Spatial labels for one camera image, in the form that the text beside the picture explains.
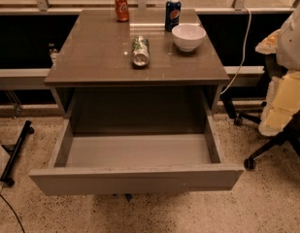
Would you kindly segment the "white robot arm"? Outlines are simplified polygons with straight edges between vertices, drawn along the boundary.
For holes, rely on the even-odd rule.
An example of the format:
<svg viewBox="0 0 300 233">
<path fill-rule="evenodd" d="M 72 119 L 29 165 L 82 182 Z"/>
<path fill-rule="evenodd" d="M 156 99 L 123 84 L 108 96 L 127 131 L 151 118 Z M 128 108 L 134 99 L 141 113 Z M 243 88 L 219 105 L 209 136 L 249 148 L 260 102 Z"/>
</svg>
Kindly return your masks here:
<svg viewBox="0 0 300 233">
<path fill-rule="evenodd" d="M 271 79 L 258 126 L 262 135 L 276 136 L 300 111 L 300 4 L 282 27 L 260 42 L 255 50 L 274 53 L 277 63 L 287 69 L 281 78 Z"/>
</svg>

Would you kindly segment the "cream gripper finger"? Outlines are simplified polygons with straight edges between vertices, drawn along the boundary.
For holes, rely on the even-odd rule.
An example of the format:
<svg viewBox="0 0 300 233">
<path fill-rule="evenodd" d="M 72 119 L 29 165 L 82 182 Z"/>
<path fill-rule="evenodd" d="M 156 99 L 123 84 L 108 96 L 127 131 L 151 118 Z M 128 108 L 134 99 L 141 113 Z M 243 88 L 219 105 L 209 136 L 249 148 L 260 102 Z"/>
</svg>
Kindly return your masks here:
<svg viewBox="0 0 300 233">
<path fill-rule="evenodd" d="M 276 52 L 276 46 L 279 34 L 281 33 L 280 29 L 275 30 L 266 38 L 264 38 L 260 43 L 255 47 L 255 51 L 262 54 L 272 54 Z"/>
<path fill-rule="evenodd" d="M 284 130 L 300 110 L 300 71 L 288 71 L 281 78 L 273 77 L 269 83 L 266 106 L 258 125 L 264 136 L 276 136 Z"/>
</svg>

